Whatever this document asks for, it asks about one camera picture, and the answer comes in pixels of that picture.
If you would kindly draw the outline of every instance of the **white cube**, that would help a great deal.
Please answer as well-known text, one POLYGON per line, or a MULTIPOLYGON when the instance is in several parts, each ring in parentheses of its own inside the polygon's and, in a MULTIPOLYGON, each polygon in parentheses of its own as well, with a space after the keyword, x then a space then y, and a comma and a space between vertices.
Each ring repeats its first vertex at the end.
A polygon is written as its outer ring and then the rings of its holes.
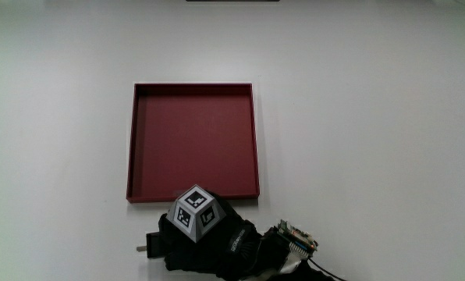
POLYGON ((177 198, 167 214, 167 219, 194 242, 224 217, 217 200, 196 184, 177 198))

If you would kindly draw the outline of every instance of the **red tray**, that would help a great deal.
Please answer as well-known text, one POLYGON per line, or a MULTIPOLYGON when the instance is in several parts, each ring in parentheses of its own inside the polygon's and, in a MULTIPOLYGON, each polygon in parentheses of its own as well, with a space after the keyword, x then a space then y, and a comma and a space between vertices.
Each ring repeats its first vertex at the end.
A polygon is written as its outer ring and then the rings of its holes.
POLYGON ((194 184, 258 197, 251 84, 136 84, 126 199, 174 201, 194 184))

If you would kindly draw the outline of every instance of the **hand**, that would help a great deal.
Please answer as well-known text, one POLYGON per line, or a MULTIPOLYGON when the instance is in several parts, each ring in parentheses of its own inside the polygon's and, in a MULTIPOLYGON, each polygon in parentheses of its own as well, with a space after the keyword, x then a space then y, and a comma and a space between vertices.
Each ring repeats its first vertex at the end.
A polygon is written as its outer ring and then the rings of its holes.
POLYGON ((277 271, 285 261, 288 249, 265 237, 255 226, 241 218, 233 207, 217 194, 208 191, 220 204, 226 216, 197 243, 177 229, 166 214, 158 223, 160 237, 171 251, 165 257, 168 270, 182 269, 212 273, 227 281, 255 276, 267 269, 277 271))

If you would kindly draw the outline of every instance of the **white background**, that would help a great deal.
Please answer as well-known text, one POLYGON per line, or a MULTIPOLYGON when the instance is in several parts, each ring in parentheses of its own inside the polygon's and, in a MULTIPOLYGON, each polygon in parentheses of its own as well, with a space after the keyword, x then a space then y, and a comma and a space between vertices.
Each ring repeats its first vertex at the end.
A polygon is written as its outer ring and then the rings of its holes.
POLYGON ((125 199, 141 81, 254 84, 261 196, 233 204, 259 230, 348 280, 465 280, 465 5, 440 0, 0 0, 0 280, 216 279, 135 252, 169 207, 125 199))

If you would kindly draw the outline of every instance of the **circuit board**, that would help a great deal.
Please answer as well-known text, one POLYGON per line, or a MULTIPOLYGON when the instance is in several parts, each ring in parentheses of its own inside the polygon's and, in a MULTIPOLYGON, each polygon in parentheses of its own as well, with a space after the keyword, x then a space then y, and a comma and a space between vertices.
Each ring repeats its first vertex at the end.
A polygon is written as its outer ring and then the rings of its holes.
POLYGON ((297 229, 287 221, 281 220, 278 224, 278 234, 288 240, 288 242, 292 242, 306 251, 310 256, 318 250, 318 242, 316 242, 309 233, 297 229))

